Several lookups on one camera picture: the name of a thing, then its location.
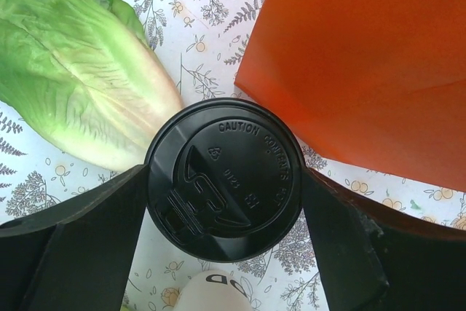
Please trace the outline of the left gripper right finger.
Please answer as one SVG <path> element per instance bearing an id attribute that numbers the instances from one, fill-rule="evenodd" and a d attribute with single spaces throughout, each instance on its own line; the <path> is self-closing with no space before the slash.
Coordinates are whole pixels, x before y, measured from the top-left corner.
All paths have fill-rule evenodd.
<path id="1" fill-rule="evenodd" d="M 464 310 L 465 231 L 303 172 L 303 209 L 330 310 Z"/>

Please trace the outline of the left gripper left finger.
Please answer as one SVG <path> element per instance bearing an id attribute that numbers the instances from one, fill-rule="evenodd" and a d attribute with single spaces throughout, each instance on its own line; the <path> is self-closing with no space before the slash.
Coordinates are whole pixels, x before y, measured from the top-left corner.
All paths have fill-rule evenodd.
<path id="1" fill-rule="evenodd" d="M 2 310 L 119 310 L 146 207 L 138 165 L 1 225 Z"/>

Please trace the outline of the white paper coffee cup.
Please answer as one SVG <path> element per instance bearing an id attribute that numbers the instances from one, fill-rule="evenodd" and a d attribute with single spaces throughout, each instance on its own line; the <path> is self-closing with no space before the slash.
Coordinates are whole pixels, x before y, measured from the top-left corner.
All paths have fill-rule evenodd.
<path id="1" fill-rule="evenodd" d="M 245 289 L 229 273 L 206 270 L 195 275 L 178 296 L 174 311 L 252 311 Z"/>

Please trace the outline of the black plastic cup lid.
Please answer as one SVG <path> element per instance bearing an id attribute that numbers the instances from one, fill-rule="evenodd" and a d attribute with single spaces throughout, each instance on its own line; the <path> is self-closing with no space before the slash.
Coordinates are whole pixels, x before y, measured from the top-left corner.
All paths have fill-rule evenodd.
<path id="1" fill-rule="evenodd" d="M 158 230 L 199 259 L 230 263 L 273 248 L 301 212 L 304 158 L 291 130 L 243 99 L 194 103 L 152 141 L 147 208 Z"/>

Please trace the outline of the orange paper bag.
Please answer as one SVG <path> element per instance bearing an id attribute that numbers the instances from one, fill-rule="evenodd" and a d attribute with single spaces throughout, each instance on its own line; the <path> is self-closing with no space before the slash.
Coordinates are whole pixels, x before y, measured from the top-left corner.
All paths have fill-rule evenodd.
<path id="1" fill-rule="evenodd" d="M 265 0 L 235 83 L 323 157 L 465 189 L 465 0 Z"/>

